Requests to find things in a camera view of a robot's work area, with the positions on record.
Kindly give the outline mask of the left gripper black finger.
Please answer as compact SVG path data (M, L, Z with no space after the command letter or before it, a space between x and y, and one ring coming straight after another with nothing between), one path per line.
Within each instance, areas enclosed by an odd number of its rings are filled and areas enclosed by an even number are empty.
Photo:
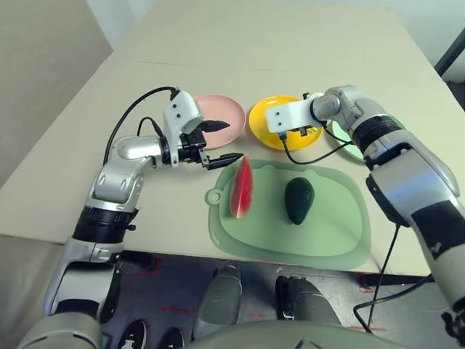
M228 128L230 125L225 121L204 120L201 122L201 131L205 133L218 132Z
M227 167L230 164L236 162L243 156L242 153L228 153L221 155L217 159L208 159L208 164L206 165L207 170L220 169Z

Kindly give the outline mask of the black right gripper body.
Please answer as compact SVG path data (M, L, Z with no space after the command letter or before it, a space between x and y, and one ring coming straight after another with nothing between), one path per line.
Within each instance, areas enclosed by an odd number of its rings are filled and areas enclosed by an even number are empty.
M323 132L322 126L304 126L291 129L291 132L298 132L301 137L306 137L310 134L320 135Z

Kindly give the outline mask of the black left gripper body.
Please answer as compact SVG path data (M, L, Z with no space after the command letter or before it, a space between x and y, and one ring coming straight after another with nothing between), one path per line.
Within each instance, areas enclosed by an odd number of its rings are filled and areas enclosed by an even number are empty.
M182 133L180 142L181 144L178 146L179 163L196 163L205 169L212 169L209 157L204 151L206 140L200 129L195 129L190 134Z

